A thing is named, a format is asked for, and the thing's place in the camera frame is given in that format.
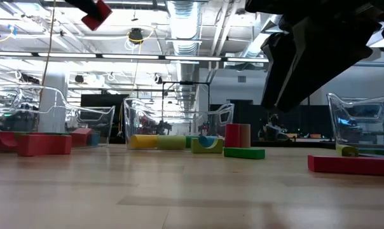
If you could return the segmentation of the black partition panel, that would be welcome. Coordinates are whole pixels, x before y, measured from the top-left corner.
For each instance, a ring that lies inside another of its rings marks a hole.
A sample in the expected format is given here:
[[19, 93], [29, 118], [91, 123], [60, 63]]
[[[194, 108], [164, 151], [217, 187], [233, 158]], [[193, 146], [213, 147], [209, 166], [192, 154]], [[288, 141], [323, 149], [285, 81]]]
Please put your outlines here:
[[284, 113], [279, 110], [268, 111], [260, 105], [237, 102], [233, 123], [248, 123], [251, 127], [251, 140], [258, 141], [264, 137], [263, 127], [273, 114], [278, 116], [279, 122], [289, 134], [298, 134], [301, 137], [319, 134], [328, 139], [333, 137], [329, 107], [325, 105], [299, 105]]

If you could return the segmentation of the light green long block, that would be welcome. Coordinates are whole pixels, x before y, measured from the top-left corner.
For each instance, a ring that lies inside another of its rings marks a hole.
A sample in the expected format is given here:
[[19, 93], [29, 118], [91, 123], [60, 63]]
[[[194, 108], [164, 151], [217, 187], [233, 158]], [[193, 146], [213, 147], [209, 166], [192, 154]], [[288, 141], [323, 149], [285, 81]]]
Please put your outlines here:
[[186, 137], [180, 135], [159, 135], [157, 139], [158, 149], [184, 149]]

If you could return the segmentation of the natural wood cylinder block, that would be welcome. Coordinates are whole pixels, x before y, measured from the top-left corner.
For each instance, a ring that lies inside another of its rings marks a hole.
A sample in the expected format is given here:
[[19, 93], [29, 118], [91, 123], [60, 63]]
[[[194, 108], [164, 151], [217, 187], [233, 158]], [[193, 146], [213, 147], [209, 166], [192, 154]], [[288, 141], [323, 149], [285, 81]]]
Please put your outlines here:
[[240, 147], [250, 148], [251, 147], [251, 131], [250, 124], [240, 124]]

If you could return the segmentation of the yellow cylinder block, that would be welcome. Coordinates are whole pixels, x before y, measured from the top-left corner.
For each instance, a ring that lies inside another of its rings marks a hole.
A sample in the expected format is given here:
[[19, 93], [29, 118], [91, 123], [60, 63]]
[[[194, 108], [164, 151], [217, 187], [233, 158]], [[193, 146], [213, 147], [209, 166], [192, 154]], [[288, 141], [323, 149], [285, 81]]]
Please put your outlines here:
[[133, 135], [129, 140], [130, 149], [151, 149], [158, 145], [157, 135]]

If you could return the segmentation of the red arch block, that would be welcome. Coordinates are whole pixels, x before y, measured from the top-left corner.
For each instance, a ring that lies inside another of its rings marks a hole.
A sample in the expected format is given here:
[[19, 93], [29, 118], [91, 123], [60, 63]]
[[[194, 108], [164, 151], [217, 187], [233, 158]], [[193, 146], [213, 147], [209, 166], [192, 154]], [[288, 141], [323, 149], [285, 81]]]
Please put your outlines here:
[[0, 151], [16, 151], [17, 146], [14, 132], [0, 132]]
[[81, 21], [91, 30], [96, 31], [112, 13], [112, 9], [103, 1], [85, 0], [86, 15]]

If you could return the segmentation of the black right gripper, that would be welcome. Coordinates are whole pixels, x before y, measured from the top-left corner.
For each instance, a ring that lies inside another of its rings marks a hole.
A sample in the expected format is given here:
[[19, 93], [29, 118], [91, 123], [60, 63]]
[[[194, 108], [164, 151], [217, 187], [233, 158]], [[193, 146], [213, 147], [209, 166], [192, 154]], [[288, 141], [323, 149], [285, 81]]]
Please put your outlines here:
[[[273, 33], [261, 45], [269, 61], [262, 107], [290, 111], [343, 71], [368, 58], [373, 51], [367, 42], [380, 24], [332, 20], [350, 20], [371, 8], [378, 10], [372, 20], [384, 22], [384, 0], [245, 0], [245, 11], [280, 15], [279, 29], [292, 30], [288, 34]], [[309, 16], [327, 22], [306, 18]]]

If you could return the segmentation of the red rectangular block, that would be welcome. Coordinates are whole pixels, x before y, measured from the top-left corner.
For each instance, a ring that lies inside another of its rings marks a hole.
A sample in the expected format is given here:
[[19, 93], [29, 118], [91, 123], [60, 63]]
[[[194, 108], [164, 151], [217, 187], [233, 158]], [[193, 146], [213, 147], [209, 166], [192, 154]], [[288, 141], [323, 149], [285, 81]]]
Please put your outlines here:
[[70, 155], [72, 137], [70, 135], [21, 135], [18, 140], [18, 156]]
[[384, 176], [384, 158], [308, 155], [312, 172]]

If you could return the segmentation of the red cylinder block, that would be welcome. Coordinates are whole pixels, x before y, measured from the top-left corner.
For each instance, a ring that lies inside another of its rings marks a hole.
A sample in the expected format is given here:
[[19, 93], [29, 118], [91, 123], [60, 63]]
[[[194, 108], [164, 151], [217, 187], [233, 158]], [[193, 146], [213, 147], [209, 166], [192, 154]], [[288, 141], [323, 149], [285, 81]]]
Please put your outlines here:
[[240, 147], [240, 125], [236, 123], [229, 123], [225, 128], [225, 141], [226, 148], [239, 148]]

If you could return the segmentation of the person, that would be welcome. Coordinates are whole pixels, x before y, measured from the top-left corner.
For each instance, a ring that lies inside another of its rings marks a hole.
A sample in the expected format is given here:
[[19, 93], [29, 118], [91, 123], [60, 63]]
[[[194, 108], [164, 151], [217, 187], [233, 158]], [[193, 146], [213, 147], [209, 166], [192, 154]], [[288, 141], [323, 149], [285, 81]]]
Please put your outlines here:
[[278, 114], [272, 114], [267, 124], [258, 132], [259, 140], [264, 141], [288, 141], [289, 136], [284, 133], [286, 128], [280, 122]]

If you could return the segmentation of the light green arch block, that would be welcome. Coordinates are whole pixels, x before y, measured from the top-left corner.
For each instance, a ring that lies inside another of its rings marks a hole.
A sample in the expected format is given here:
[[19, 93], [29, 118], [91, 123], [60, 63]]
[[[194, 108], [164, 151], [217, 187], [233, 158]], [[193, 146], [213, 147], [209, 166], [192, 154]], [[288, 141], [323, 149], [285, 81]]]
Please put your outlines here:
[[191, 140], [191, 152], [196, 153], [223, 153], [224, 141], [222, 139], [215, 139], [214, 142], [208, 146], [204, 147], [199, 143], [198, 138], [192, 138]]

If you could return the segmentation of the red chair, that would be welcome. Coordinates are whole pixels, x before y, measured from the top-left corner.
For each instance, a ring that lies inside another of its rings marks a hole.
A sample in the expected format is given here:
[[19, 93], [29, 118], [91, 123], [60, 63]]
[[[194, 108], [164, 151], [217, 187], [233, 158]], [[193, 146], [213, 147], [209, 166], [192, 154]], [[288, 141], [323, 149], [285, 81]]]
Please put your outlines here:
[[141, 135], [154, 135], [156, 122], [147, 116], [142, 116], [139, 119], [140, 127], [137, 131]]

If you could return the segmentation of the clear plastic bin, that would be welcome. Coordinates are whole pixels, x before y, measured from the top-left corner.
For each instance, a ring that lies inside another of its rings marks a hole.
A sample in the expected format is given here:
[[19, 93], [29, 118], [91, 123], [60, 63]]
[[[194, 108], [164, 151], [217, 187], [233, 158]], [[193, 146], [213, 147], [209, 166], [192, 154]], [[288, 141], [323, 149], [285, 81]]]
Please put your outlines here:
[[68, 133], [90, 128], [108, 144], [114, 107], [108, 113], [73, 106], [57, 88], [39, 85], [0, 87], [0, 132]]
[[124, 100], [124, 123], [127, 147], [130, 138], [137, 134], [142, 116], [156, 122], [154, 135], [225, 136], [225, 127], [233, 121], [233, 104], [223, 104], [215, 111], [156, 110], [140, 99]]
[[336, 144], [384, 148], [384, 96], [373, 99], [327, 95]]

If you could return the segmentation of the large black screen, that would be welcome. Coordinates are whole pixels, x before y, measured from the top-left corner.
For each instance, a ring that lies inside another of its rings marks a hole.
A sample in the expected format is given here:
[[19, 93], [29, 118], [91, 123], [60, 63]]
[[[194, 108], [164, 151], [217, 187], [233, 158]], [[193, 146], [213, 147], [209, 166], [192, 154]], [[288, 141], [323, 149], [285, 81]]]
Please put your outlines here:
[[83, 94], [81, 96], [81, 107], [108, 113], [114, 107], [114, 114], [111, 126], [110, 141], [125, 142], [124, 123], [124, 100], [128, 94]]

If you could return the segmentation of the small light green block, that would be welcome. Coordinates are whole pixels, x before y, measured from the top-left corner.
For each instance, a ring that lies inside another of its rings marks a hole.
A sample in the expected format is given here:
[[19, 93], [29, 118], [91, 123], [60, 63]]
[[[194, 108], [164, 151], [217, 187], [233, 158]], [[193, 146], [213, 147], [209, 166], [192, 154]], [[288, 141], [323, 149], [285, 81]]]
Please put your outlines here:
[[357, 148], [345, 144], [337, 144], [336, 151], [338, 156], [358, 157], [359, 155], [359, 150]]

